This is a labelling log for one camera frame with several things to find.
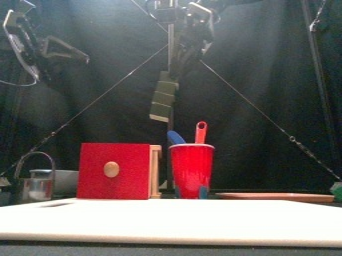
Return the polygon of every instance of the black backdrop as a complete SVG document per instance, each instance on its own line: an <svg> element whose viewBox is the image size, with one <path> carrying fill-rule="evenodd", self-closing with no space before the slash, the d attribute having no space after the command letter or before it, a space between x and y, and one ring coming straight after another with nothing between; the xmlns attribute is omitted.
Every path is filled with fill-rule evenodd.
<svg viewBox="0 0 342 256"><path fill-rule="evenodd" d="M2 1L2 17L15 2ZM160 73L168 70L168 50L137 68L168 44L168 33L140 8L144 2L33 1L43 20L41 33L73 44L90 55L92 62L87 66L63 65L50 85L2 85L0 167L10 178L14 168L9 168L19 157L67 123L41 147L59 169L78 170L82 142L150 143L164 146L161 180L166 179L168 124L152 120L149 113ZM216 146L213 188L327 192L336 179L288 136L295 136L341 175L303 4L292 0L248 2L232 1L221 13L216 41L204 57L234 88L200 63L180 81L174 129L193 142L197 122L209 123L208 143ZM312 15L319 6L320 1L312 1ZM339 10L341 3L335 1L317 32L337 131L342 111ZM25 82L5 35L0 53L2 80ZM47 166L37 159L26 168Z"/></svg>

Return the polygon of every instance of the white table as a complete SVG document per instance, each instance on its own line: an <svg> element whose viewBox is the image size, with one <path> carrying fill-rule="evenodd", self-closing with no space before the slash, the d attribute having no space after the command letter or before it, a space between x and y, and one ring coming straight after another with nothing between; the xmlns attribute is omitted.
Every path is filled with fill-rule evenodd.
<svg viewBox="0 0 342 256"><path fill-rule="evenodd" d="M342 208L291 201L65 199L0 216L0 240L342 247Z"/></svg>

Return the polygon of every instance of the cable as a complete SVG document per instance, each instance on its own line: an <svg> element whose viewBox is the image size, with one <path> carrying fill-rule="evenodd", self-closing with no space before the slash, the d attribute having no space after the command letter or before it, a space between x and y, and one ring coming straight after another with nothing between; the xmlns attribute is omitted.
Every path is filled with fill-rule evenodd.
<svg viewBox="0 0 342 256"><path fill-rule="evenodd" d="M50 135L30 149L30 151L23 156L37 151L49 142L49 140L58 135L58 133L75 121L75 119L96 105L96 103L100 102L100 100L112 92L112 90L124 83L124 81L137 72L137 70L140 70L166 48L168 44L137 66L137 68L106 90L106 92L92 101L92 103L81 110L81 112L54 132L50 133ZM5 176L9 171L18 165L19 161L21 160L18 160L9 167L9 169L0 173L0 177Z"/></svg>
<svg viewBox="0 0 342 256"><path fill-rule="evenodd" d="M15 86L15 87L30 87L30 86L38 84L38 80L35 79L35 81L31 84L14 84L14 83L10 83L7 81L0 80L0 85L2 84L6 85L6 86L10 85L10 86Z"/></svg>

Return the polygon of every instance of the metal pole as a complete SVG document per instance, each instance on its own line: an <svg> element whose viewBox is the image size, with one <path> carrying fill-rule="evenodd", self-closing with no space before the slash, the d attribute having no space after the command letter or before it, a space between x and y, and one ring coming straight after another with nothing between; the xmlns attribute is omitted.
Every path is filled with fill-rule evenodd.
<svg viewBox="0 0 342 256"><path fill-rule="evenodd" d="M332 114L332 106L331 106L331 102L329 102L327 81L324 78L325 72L324 72L324 67L323 67L321 54L320 54L319 43L317 43L317 36L316 36L316 33L311 29L313 17L312 17L311 8L309 8L309 1L303 0L301 2L303 2L303 10L304 10L304 16L305 16L308 37L309 37L309 43L311 43L311 49L312 49L312 55L313 55L313 61L315 61L316 76L317 76L319 90L320 90L320 96L321 96L321 102L323 102L323 108L324 108L329 143L331 143L331 149L332 149L333 165L335 165L333 168L339 169L341 172L341 166L342 166L341 165L341 154L340 154L339 145L337 145L337 133L336 133L335 122L333 122L333 114Z"/></svg>

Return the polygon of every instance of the red cup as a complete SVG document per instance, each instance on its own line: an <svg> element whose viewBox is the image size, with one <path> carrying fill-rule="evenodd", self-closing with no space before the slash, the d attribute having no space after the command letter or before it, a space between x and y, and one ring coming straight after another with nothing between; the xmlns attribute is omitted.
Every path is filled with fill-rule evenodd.
<svg viewBox="0 0 342 256"><path fill-rule="evenodd" d="M214 149L212 145L198 143L170 147L177 198L208 198Z"/></svg>

